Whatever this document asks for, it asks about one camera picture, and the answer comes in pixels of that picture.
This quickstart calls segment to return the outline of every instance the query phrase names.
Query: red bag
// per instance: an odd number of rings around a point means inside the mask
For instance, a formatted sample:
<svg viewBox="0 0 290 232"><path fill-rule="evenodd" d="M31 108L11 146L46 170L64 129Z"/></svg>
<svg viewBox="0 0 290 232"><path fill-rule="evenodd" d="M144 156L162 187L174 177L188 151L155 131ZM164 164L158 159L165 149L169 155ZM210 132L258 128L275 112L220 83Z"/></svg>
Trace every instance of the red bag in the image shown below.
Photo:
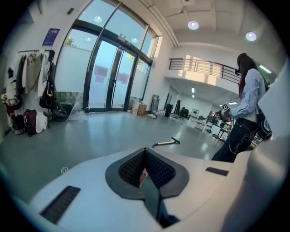
<svg viewBox="0 0 290 232"><path fill-rule="evenodd" d="M24 113L24 124L29 137L36 134L36 114L36 110L26 110Z"/></svg>

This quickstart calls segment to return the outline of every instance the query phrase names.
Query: grey floor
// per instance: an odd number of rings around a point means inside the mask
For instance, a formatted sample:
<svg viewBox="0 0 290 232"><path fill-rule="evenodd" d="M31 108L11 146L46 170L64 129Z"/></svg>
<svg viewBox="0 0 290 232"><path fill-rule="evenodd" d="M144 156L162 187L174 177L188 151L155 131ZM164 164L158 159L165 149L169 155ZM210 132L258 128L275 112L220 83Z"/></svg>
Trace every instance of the grey floor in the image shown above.
<svg viewBox="0 0 290 232"><path fill-rule="evenodd" d="M87 121L54 122L40 134L9 133L0 145L0 163L16 186L15 194L25 202L44 185L61 175L62 167L128 148L151 147L156 142L181 144L158 148L200 159L211 159L222 146L206 131L201 133L178 121L131 113L89 114Z"/></svg>

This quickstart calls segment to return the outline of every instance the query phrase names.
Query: trash can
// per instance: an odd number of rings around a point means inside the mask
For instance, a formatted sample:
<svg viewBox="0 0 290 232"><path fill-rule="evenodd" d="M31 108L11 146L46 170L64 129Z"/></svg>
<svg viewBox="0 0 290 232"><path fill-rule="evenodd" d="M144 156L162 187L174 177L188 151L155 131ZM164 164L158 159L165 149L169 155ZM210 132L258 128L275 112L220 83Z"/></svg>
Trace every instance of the trash can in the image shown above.
<svg viewBox="0 0 290 232"><path fill-rule="evenodd" d="M173 108L173 105L167 104L166 109L165 109L165 117L169 117L170 116L172 108Z"/></svg>

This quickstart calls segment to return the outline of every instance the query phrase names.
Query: ceiling light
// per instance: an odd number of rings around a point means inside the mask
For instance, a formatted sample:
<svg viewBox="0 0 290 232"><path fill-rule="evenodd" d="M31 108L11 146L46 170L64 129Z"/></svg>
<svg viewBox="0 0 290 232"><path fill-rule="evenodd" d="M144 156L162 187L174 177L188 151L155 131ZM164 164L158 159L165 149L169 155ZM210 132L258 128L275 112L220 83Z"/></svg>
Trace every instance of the ceiling light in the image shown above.
<svg viewBox="0 0 290 232"><path fill-rule="evenodd" d="M265 68L263 65L260 65L259 68L263 69L266 73L272 73L269 69Z"/></svg>
<svg viewBox="0 0 290 232"><path fill-rule="evenodd" d="M102 20L103 20L103 19L102 19L100 16L96 16L96 17L94 18L94 21L95 21L96 23L100 23Z"/></svg>
<svg viewBox="0 0 290 232"><path fill-rule="evenodd" d="M133 43L137 43L139 40L138 40L137 38L133 38L133 39L131 39L131 41L132 41Z"/></svg>
<svg viewBox="0 0 290 232"><path fill-rule="evenodd" d="M254 32L250 31L246 34L246 39L251 42L255 41L257 39L257 35Z"/></svg>
<svg viewBox="0 0 290 232"><path fill-rule="evenodd" d="M189 27L189 29L191 29L191 30L196 30L196 29L199 28L199 24L198 24L197 22L195 22L195 21L190 21L190 22L188 23L188 27Z"/></svg>

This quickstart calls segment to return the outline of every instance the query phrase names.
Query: balcony railing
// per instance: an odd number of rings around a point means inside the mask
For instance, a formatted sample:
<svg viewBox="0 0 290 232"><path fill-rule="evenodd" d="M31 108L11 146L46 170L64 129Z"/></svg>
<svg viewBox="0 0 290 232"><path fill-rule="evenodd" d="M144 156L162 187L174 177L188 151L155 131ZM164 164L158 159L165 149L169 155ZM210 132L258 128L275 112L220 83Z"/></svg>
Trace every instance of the balcony railing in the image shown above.
<svg viewBox="0 0 290 232"><path fill-rule="evenodd" d="M240 76L235 74L234 68L204 60L171 58L169 69L205 73L226 79L236 84L240 83L241 79Z"/></svg>

